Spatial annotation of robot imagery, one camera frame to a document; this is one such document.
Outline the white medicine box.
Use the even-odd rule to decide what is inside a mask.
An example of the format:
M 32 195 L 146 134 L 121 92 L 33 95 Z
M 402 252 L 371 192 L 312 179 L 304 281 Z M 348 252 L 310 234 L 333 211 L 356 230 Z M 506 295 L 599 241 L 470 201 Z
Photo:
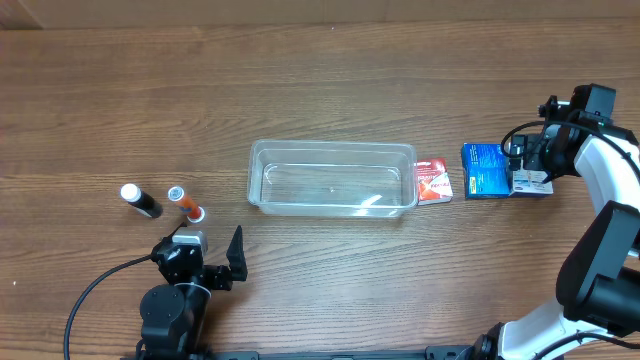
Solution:
M 544 183 L 547 178 L 546 172 L 524 168 L 523 145 L 511 144 L 509 153 L 520 155 L 520 158 L 510 158 L 508 163 L 510 197 L 546 197 L 553 194 L 552 183 Z

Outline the blue VapoDrops box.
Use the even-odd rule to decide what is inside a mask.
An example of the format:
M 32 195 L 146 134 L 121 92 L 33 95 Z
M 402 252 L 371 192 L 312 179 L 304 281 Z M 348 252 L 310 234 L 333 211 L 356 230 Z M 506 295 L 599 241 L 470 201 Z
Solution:
M 461 148 L 466 199 L 507 198 L 507 160 L 499 144 L 464 143 Z

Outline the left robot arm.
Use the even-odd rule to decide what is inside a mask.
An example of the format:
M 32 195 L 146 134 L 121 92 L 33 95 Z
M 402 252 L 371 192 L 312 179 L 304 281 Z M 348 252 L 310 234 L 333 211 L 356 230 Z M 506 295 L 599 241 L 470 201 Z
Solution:
M 226 265 L 207 265 L 206 234 L 182 223 L 151 251 L 151 261 L 165 278 L 140 302 L 139 359 L 212 359 L 200 343 L 208 303 L 214 291 L 230 291 L 248 276 L 243 231 L 237 227 L 226 252 Z

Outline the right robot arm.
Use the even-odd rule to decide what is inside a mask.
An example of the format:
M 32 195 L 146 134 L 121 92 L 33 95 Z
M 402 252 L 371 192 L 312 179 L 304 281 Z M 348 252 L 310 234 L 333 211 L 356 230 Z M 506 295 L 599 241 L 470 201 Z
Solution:
M 596 217 L 564 261 L 554 299 L 523 318 L 499 323 L 468 351 L 470 359 L 559 359 L 603 341 L 636 350 L 639 273 L 639 142 L 620 127 L 551 121 L 543 125 L 544 170 L 581 177 Z

